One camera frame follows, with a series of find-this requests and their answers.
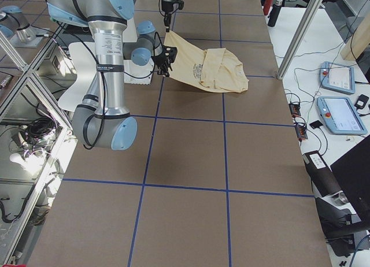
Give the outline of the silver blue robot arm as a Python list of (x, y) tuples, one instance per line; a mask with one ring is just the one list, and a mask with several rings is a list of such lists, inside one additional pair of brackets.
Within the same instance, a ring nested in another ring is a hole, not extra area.
[(89, 28), (95, 43), (91, 54), (97, 73), (75, 109), (74, 134), (86, 149), (128, 149), (138, 125), (124, 102), (124, 60), (139, 66), (153, 61), (159, 75), (169, 76), (177, 49), (164, 46), (149, 21), (138, 25), (136, 42), (124, 42), (133, 0), (47, 0), (47, 5), (53, 19)]
[(171, 21), (172, 21), (172, 15), (178, 10), (182, 10), (184, 8), (184, 1), (183, 0), (159, 0), (158, 6), (164, 18), (165, 30), (166, 32), (169, 32)]

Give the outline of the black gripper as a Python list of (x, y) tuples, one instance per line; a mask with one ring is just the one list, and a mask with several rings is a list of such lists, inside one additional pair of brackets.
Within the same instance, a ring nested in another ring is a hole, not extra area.
[(160, 0), (160, 12), (164, 17), (166, 32), (169, 32), (171, 28), (171, 14), (176, 10), (182, 10), (183, 8), (183, 0)]
[(163, 46), (162, 53), (154, 57), (154, 63), (157, 67), (157, 74), (163, 75), (164, 77), (169, 77), (170, 71), (172, 71), (171, 64), (174, 63), (176, 56), (176, 47)]

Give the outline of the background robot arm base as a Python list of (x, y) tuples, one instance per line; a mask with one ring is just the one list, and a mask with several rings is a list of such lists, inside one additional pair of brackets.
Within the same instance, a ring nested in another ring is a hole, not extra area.
[(1, 32), (14, 47), (36, 48), (41, 41), (22, 10), (15, 5), (1, 8)]

